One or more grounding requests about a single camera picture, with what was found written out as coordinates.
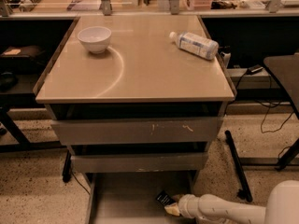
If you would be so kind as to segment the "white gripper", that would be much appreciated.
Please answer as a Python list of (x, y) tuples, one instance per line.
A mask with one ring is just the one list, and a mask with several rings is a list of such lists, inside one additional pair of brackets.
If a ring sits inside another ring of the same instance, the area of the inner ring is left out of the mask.
[(167, 214), (179, 217), (182, 214), (186, 218), (196, 218), (199, 214), (198, 198), (192, 194), (176, 194), (172, 199), (177, 203), (171, 203), (164, 207)]

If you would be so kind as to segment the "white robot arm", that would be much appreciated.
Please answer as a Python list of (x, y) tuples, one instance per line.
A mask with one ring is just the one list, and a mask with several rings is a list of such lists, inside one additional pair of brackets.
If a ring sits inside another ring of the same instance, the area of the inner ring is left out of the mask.
[(271, 191), (266, 206), (234, 203), (205, 194), (181, 196), (167, 205), (165, 211), (173, 216), (207, 220), (212, 224), (299, 224), (299, 181), (287, 180)]

